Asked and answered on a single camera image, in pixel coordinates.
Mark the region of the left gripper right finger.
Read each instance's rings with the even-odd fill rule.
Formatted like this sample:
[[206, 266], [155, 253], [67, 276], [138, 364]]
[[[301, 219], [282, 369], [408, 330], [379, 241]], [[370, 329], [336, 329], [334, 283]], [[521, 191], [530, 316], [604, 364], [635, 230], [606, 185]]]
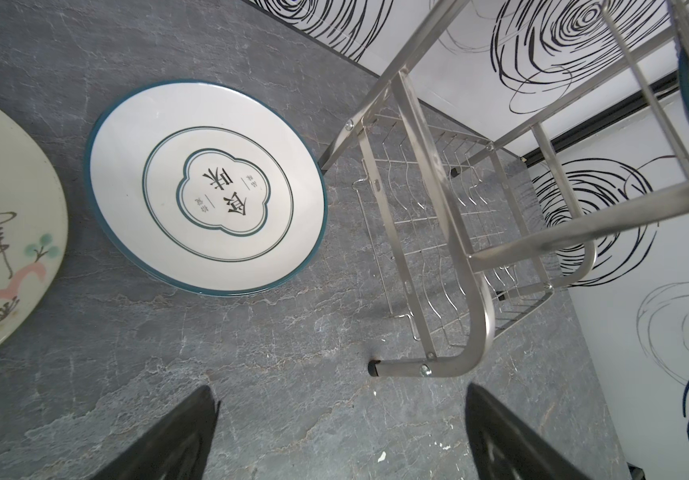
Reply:
[[489, 391], [469, 384], [465, 431], [480, 479], [585, 479]]

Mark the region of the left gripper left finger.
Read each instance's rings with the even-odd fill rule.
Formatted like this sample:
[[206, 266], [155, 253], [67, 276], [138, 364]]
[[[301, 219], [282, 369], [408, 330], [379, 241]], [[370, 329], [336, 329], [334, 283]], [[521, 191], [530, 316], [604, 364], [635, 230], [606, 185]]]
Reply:
[[210, 387], [196, 388], [94, 478], [202, 479], [218, 415]]

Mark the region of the white plate green clover outline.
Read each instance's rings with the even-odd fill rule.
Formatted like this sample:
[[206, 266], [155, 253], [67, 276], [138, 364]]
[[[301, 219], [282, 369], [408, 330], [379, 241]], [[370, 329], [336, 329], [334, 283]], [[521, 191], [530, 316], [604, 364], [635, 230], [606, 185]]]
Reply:
[[328, 198], [302, 136], [234, 88], [172, 80], [96, 119], [84, 150], [88, 202], [135, 266], [218, 297], [276, 288], [320, 249]]

